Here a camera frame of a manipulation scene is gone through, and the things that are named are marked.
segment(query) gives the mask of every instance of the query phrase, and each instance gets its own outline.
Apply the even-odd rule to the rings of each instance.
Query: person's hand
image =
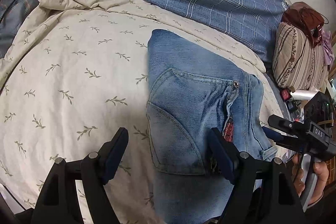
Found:
[[[298,169],[298,165],[299,165],[299,155],[296,154],[293,157],[292,160],[293,160],[293,163],[294,163],[294,166],[293,166],[293,169],[292,169],[292,174],[293,174],[292,179],[294,179],[296,171]],[[318,177],[318,180],[317,180],[317,183],[316,183],[314,193],[311,196],[311,199],[310,199],[308,205],[310,205],[310,204],[316,202],[317,200],[319,200],[319,198],[323,194],[324,187],[326,186],[327,179],[329,177],[329,170],[328,170],[327,164],[325,162],[321,161],[321,162],[314,163],[313,169],[314,169],[315,174]],[[297,176],[297,178],[294,182],[294,187],[295,187],[296,192],[299,196],[301,195],[301,193],[305,189],[305,183],[301,181],[301,179],[303,178],[303,175],[304,175],[303,170],[300,169],[299,174],[298,174],[298,176]]]

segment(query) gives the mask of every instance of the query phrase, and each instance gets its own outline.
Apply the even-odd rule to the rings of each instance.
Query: pillow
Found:
[[[328,76],[322,46],[313,48],[300,29],[285,22],[281,22],[277,30],[272,68],[281,88],[319,89]]]

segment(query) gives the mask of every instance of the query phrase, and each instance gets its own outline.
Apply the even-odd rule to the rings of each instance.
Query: metal bolt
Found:
[[[280,158],[274,158],[274,162],[276,164],[282,164],[282,160]]]
[[[247,159],[249,157],[248,153],[246,152],[240,152],[239,155],[243,158],[243,159]]]
[[[62,160],[63,160],[63,158],[58,157],[58,158],[55,159],[55,163],[60,164],[62,162]]]
[[[97,158],[98,157],[98,153],[97,152],[91,152],[90,154],[89,154],[89,158],[91,158],[91,159],[95,159],[95,158]]]

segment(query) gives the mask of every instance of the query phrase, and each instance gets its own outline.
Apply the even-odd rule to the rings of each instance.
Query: brown bag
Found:
[[[282,22],[297,27],[315,47],[321,41],[324,19],[321,14],[304,2],[293,3],[283,14]]]

